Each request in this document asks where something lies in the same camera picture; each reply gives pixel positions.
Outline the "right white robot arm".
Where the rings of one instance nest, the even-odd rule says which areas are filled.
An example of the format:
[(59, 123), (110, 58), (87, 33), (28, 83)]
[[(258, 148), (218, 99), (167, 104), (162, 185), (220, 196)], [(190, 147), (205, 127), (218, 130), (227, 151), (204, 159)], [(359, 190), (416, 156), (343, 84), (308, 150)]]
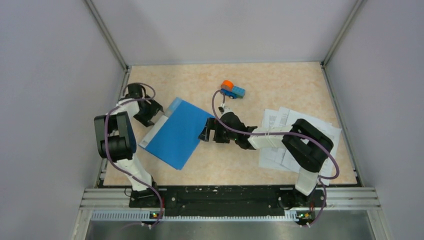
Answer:
[(264, 128), (245, 125), (227, 111), (220, 118), (206, 120), (198, 139), (207, 142), (210, 137), (220, 144), (233, 141), (244, 150), (285, 149), (300, 166), (293, 192), (293, 200), (299, 206), (307, 206), (313, 200), (313, 191), (324, 179), (320, 172), (325, 161), (335, 161), (331, 155), (333, 141), (303, 118), (288, 126)]

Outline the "blue file folder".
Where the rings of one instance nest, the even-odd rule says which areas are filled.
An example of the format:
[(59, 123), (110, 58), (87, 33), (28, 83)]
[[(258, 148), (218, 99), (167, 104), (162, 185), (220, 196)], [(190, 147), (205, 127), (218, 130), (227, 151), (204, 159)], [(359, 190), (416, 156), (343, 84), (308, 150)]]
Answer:
[(199, 135), (213, 116), (177, 97), (138, 146), (176, 170), (182, 170), (200, 143)]

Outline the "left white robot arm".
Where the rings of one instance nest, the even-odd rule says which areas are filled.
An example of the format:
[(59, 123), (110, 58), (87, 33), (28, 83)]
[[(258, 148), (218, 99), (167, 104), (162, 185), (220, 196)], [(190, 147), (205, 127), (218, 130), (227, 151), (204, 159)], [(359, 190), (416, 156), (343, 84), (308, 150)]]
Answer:
[(116, 106), (104, 115), (93, 119), (97, 151), (101, 158), (131, 183), (134, 199), (141, 199), (147, 206), (154, 207), (160, 202), (160, 193), (151, 174), (141, 165), (137, 157), (137, 141), (131, 124), (135, 119), (145, 127), (154, 126), (152, 121), (164, 108), (147, 89), (146, 83), (130, 83), (124, 87), (124, 96)]

